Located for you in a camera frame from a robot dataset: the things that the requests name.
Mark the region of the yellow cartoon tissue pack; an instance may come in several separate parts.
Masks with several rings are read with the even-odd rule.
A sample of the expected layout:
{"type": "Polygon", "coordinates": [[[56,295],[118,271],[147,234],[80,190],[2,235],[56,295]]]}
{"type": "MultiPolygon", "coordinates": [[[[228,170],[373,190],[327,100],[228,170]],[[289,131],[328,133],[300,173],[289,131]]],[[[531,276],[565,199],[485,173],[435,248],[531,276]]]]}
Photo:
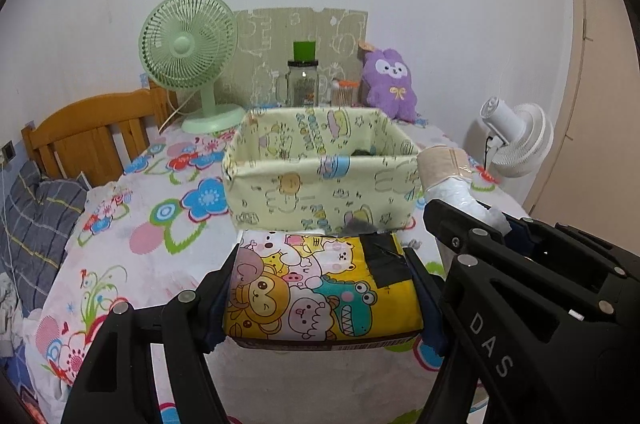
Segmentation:
{"type": "Polygon", "coordinates": [[[224,311],[224,332],[239,345],[378,347],[410,340],[422,328],[395,234],[243,232],[224,311]]]}

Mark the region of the toothpick jar orange lid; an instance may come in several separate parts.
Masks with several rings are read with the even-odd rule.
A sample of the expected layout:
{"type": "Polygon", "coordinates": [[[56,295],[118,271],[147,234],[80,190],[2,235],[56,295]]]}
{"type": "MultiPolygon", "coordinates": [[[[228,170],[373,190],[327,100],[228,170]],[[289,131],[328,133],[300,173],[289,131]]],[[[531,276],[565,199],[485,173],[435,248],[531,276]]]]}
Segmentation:
{"type": "Polygon", "coordinates": [[[331,81],[331,105],[350,107],[358,103],[360,84],[358,81],[333,79],[331,81]]]}

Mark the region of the cream cartoon fabric storage box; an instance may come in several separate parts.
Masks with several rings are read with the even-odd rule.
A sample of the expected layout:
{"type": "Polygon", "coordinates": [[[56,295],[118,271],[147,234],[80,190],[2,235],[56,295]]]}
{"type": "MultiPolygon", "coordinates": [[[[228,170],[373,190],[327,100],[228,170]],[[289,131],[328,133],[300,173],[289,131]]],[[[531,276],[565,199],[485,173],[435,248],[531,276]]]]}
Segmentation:
{"type": "Polygon", "coordinates": [[[367,107],[291,107],[247,113],[224,150],[222,179],[242,230],[340,232],[358,215],[403,228],[421,183],[419,149],[367,107]],[[375,156],[350,156],[375,148],[375,156]]]}

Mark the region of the grey plaid bedding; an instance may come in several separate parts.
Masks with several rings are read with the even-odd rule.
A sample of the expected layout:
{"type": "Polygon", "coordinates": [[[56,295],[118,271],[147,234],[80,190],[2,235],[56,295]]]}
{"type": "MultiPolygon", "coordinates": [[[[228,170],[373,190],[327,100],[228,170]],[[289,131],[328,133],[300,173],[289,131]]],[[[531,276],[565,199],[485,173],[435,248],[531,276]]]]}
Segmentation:
{"type": "Polygon", "coordinates": [[[1,357],[22,341],[22,318],[43,307],[65,259],[88,188],[26,162],[1,205],[1,357]]]}

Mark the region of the beige cartoon cardboard panel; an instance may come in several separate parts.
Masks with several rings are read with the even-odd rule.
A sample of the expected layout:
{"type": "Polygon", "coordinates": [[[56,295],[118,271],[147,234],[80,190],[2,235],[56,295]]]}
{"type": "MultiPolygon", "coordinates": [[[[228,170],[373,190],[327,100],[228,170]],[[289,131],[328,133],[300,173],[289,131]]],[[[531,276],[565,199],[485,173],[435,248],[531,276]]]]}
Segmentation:
{"type": "Polygon", "coordinates": [[[288,72],[296,41],[316,44],[322,103],[331,100],[334,80],[360,79],[358,42],[367,37],[366,11],[270,8],[238,11],[235,18],[238,45],[232,62],[215,84],[219,103],[235,103],[246,109],[276,104],[277,78],[288,72]]]}

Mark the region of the glass mason jar mug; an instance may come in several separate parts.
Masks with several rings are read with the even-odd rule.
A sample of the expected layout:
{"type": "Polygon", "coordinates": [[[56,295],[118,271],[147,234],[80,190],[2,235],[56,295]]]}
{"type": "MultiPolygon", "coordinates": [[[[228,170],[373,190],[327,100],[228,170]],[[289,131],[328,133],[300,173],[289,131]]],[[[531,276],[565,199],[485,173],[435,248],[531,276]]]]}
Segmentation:
{"type": "Polygon", "coordinates": [[[286,107],[318,106],[318,61],[288,61],[288,70],[276,81],[276,99],[286,107]]]}

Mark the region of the green cup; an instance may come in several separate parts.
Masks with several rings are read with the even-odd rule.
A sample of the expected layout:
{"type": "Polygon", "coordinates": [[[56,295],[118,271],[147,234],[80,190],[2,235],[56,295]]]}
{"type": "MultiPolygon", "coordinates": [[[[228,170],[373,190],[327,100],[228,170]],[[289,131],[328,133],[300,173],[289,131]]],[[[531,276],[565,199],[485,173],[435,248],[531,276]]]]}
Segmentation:
{"type": "Polygon", "coordinates": [[[293,42],[293,61],[296,63],[311,63],[316,59],[316,42],[302,40],[293,42]]]}

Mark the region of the green orange tissue pack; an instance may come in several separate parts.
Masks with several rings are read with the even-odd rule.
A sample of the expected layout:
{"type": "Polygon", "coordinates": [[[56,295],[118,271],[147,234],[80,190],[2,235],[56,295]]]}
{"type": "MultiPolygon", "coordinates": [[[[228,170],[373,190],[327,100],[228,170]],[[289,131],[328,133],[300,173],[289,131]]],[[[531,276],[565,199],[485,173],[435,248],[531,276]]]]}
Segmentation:
{"type": "Polygon", "coordinates": [[[375,148],[370,147],[369,150],[357,149],[352,152],[350,156],[375,156],[375,148]]]}

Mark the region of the wooden chair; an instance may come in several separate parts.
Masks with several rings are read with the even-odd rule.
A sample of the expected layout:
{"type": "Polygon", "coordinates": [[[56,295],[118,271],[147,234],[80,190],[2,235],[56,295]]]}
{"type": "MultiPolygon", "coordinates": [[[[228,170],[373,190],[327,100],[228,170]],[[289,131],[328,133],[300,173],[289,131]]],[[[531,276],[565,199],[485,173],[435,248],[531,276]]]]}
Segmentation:
{"type": "Polygon", "coordinates": [[[146,123],[160,127],[177,104],[175,92],[157,84],[131,92],[83,98],[22,129],[29,159],[50,178],[85,175],[92,185],[117,180],[126,167],[114,136],[122,136],[132,161],[150,145],[146,123]]]}

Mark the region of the white desk fan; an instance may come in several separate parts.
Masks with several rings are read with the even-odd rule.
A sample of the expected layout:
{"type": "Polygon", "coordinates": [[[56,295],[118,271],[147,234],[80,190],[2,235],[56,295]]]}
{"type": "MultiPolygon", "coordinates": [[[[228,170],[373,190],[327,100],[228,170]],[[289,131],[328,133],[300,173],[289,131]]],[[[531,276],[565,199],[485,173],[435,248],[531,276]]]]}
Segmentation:
{"type": "Polygon", "coordinates": [[[480,119],[491,133],[487,164],[503,178],[533,173],[551,151],[554,128],[538,104],[510,107],[502,98],[492,96],[480,108],[480,119]]]}

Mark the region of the green desk fan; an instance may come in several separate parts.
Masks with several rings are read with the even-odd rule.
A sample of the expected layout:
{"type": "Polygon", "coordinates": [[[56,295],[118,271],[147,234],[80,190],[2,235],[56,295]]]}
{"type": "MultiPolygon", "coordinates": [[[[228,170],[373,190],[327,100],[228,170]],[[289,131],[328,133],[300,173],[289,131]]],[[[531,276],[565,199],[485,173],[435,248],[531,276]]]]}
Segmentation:
{"type": "Polygon", "coordinates": [[[151,80],[170,91],[201,97],[201,107],[186,116],[182,130],[192,135],[238,125],[245,111],[215,98],[215,82],[232,62],[238,23],[224,0],[164,0],[141,27],[139,58],[151,80]]]}

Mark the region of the floral tablecloth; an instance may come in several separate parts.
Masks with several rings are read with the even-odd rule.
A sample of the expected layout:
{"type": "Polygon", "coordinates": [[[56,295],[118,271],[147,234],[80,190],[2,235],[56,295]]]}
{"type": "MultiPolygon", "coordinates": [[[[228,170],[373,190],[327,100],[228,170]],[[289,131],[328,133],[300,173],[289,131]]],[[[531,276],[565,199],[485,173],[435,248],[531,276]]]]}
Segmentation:
{"type": "MultiPolygon", "coordinates": [[[[418,147],[457,147],[441,131],[395,123],[418,147]]],[[[92,192],[66,244],[66,259],[28,331],[26,362],[44,418],[62,420],[96,333],[116,303],[163,305],[238,250],[245,231],[232,220],[224,150],[235,129],[189,135],[169,128],[122,176],[92,192]]],[[[524,210],[469,158],[471,194],[514,216],[524,210]]],[[[422,222],[420,188],[408,223],[393,230],[428,271],[443,273],[436,242],[422,222]]],[[[277,231],[346,236],[337,233],[277,231]]],[[[412,423],[438,370],[419,337],[364,350],[272,349],[227,335],[207,357],[224,410],[235,423],[412,423]]]]}

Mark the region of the purple plush bunny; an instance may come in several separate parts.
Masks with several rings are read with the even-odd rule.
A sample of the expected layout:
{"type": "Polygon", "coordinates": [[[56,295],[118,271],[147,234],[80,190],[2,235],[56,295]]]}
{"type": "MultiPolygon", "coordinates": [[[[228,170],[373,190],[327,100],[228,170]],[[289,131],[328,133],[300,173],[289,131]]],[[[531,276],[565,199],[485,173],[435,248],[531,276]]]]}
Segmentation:
{"type": "Polygon", "coordinates": [[[396,50],[376,49],[364,54],[361,81],[364,105],[392,119],[416,121],[418,98],[412,89],[411,72],[396,50]]]}

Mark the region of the white beige wrapped pack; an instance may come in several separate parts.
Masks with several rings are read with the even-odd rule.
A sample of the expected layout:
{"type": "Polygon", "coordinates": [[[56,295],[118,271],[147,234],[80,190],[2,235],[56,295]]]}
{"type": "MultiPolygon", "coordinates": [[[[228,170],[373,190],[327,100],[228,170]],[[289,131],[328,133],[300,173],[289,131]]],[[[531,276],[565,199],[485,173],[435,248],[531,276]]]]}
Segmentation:
{"type": "Polygon", "coordinates": [[[425,202],[439,199],[490,225],[502,235],[511,231],[506,216],[496,207],[486,208],[471,194],[473,171],[468,154],[460,147],[436,145],[416,155],[425,202]]]}

